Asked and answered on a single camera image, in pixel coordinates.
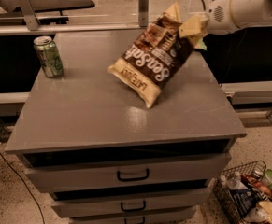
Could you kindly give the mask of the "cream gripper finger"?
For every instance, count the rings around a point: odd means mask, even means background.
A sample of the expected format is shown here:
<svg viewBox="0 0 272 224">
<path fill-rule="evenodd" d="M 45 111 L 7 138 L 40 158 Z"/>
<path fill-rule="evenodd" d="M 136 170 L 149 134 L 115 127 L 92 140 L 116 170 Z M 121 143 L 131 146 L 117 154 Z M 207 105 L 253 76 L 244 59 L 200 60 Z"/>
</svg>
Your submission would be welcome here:
<svg viewBox="0 0 272 224">
<path fill-rule="evenodd" d="M 181 38 L 190 36 L 201 36 L 203 34 L 203 23 L 199 14 L 192 15 L 179 27 Z"/>
<path fill-rule="evenodd" d="M 203 41 L 203 38 L 198 35 L 192 35 L 189 37 L 189 41 L 195 48 L 204 48 L 205 43 Z"/>
</svg>

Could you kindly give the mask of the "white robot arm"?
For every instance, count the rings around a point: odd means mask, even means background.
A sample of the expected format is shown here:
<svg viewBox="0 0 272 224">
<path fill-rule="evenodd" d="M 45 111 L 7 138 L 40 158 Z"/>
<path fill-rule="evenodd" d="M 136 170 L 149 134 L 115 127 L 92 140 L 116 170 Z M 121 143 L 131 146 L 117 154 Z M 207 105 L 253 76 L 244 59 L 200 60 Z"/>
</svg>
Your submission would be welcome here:
<svg viewBox="0 0 272 224">
<path fill-rule="evenodd" d="M 250 27 L 272 26 L 272 0 L 214 0 L 204 12 L 179 27 L 179 37 L 194 45 L 202 37 L 228 35 Z"/>
</svg>

